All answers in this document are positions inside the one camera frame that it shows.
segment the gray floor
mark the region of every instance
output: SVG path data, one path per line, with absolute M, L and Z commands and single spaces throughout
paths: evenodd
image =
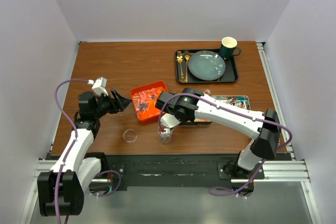
M 31 223 L 56 223 L 42 217 L 38 203 Z M 206 188 L 130 187 L 96 200 L 88 196 L 79 216 L 68 224 L 220 224 L 312 223 L 300 183 L 259 182 L 247 201 L 215 197 Z

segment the wooden table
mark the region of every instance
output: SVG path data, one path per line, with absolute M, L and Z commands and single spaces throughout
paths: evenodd
M 116 89 L 122 96 L 130 97 L 130 90 L 158 80 L 163 80 L 170 92 L 181 92 L 188 87 L 175 76 L 174 53 L 183 48 L 216 48 L 219 41 L 179 42 L 82 42 L 72 73 L 72 79 L 107 78 L 107 90 Z M 247 95 L 252 110 L 274 109 L 259 52 L 254 41 L 240 41 L 242 53 L 236 57 L 239 79 L 235 83 L 194 84 L 190 87 L 218 95 Z M 78 110 L 78 95 L 89 91 L 83 82 L 71 83 L 64 109 L 72 118 Z M 191 129 L 175 127 L 173 141 L 168 145 L 159 142 L 158 125 L 140 125 L 134 107 L 118 114 L 108 114 L 89 152 L 106 154 L 209 154 L 238 153 L 250 139 L 228 127 L 212 123 L 208 128 Z M 127 144 L 122 134 L 134 129 L 138 134 L 135 143 Z M 52 155 L 59 155 L 69 141 L 70 123 L 61 117 Z

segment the orange container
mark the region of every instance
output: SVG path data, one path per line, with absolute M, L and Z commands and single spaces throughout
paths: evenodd
M 160 110 L 155 107 L 155 103 L 162 91 L 168 91 L 163 81 L 131 90 L 131 99 L 140 124 L 153 123 L 159 119 Z

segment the white backdrop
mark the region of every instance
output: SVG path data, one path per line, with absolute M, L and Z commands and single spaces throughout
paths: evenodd
M 281 108 L 323 223 L 335 223 L 336 2 L 291 0 L 266 42 Z
M 54 89 L 71 75 L 76 40 L 55 0 L 0 6 L 0 223 L 19 223 L 38 158 L 54 137 Z
M 265 41 L 289 0 L 57 0 L 76 39 Z

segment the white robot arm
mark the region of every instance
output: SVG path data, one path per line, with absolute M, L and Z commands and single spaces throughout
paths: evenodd
M 264 158 L 275 158 L 280 138 L 280 129 L 276 126 L 255 120 L 256 118 L 262 120 L 267 119 L 278 123 L 278 115 L 274 110 L 269 109 L 267 112 L 263 113 L 260 111 L 241 109 L 222 101 L 218 101 L 206 94 L 203 94 L 201 91 L 190 88 L 184 89 L 182 93 L 189 93 L 202 97 L 202 100 L 205 101 L 193 99 L 187 96 L 181 96 L 173 99 L 165 109 L 166 114 L 161 117 L 161 123 L 165 127 L 171 129 L 181 122 L 186 122 L 188 120 L 193 122 L 195 119 L 206 119 L 244 133 L 251 138 L 251 141 L 246 148 L 241 151 L 236 165 L 246 171 L 251 171 L 256 164 Z M 158 97 L 155 106 L 158 109 L 161 109 L 163 104 L 172 95 L 173 94 L 167 92 L 162 92 L 162 94 Z M 251 116 L 254 119 L 247 120 L 242 116 L 219 109 L 219 107 Z
M 116 90 L 111 90 L 113 97 L 106 91 L 107 80 L 103 77 L 96 81 L 89 80 L 91 91 L 79 95 L 79 111 L 75 115 L 75 130 L 61 157 L 49 172 L 41 173 L 37 179 L 40 213 L 43 216 L 54 216 L 55 186 L 57 174 L 61 171 L 60 190 L 58 194 L 58 208 L 60 215 L 80 214 L 84 203 L 84 191 L 89 187 L 92 179 L 102 170 L 103 153 L 94 153 L 85 158 L 85 154 L 93 143 L 99 131 L 99 119 L 107 113 L 115 114 L 131 103 L 130 99 L 120 96 Z

